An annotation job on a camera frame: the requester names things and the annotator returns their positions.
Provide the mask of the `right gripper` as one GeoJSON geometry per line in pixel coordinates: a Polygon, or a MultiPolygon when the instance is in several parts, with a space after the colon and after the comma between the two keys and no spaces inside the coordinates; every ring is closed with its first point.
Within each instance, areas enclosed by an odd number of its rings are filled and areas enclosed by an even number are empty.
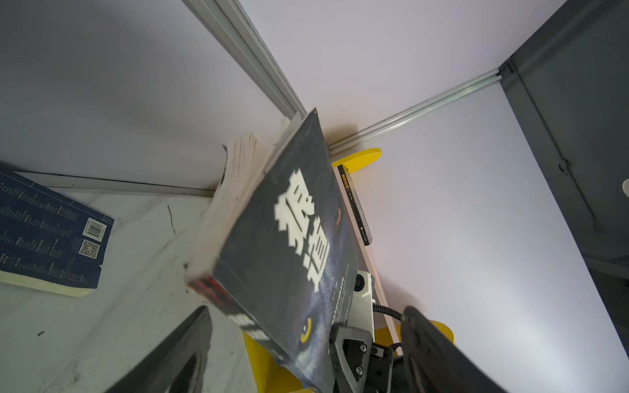
{"type": "Polygon", "coordinates": [[[373,344],[368,331],[335,325],[330,344],[335,372],[334,392],[410,392],[404,357],[396,355],[401,343],[391,346],[373,344]]]}

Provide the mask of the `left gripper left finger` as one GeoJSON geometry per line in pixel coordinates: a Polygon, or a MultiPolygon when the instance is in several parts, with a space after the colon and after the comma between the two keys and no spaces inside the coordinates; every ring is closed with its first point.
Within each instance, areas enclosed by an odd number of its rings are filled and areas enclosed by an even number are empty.
{"type": "Polygon", "coordinates": [[[201,392],[211,349],[209,309],[200,306],[109,392],[201,392]]]}

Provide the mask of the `black book yellow title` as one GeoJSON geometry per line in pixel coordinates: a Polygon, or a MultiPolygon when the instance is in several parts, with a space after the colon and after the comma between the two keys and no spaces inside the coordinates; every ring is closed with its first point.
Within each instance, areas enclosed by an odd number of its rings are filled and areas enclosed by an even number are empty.
{"type": "Polygon", "coordinates": [[[350,171],[347,167],[345,167],[345,165],[339,165],[337,167],[337,170],[339,172],[339,175],[341,176],[343,187],[345,189],[348,201],[350,202],[352,212],[355,216],[355,221],[357,223],[360,236],[363,240],[363,243],[366,246],[369,246],[373,242],[373,235],[371,234],[370,227],[366,220],[362,205],[360,204],[360,199],[358,198],[358,194],[352,181],[350,171]]]}

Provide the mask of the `blue book front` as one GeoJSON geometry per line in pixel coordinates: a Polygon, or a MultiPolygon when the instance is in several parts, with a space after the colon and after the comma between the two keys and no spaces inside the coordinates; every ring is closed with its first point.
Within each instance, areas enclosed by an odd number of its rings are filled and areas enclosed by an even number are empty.
{"type": "Polygon", "coordinates": [[[98,289],[114,219],[1,171],[1,281],[81,298],[98,289]]]}

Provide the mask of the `black book with barcode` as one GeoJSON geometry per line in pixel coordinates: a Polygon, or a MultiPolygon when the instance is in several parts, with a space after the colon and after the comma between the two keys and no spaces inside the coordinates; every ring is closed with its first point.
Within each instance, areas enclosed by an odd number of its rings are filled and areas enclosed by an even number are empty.
{"type": "Polygon", "coordinates": [[[362,254],[319,115],[273,147],[244,134],[185,265],[185,280],[305,386],[334,389],[333,326],[347,322],[362,254]]]}

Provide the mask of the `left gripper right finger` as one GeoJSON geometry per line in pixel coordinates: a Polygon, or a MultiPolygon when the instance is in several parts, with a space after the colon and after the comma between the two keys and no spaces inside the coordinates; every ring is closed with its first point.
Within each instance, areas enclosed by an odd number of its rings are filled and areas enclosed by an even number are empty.
{"type": "Polygon", "coordinates": [[[401,319],[402,364],[409,392],[502,392],[413,306],[401,319]]]}

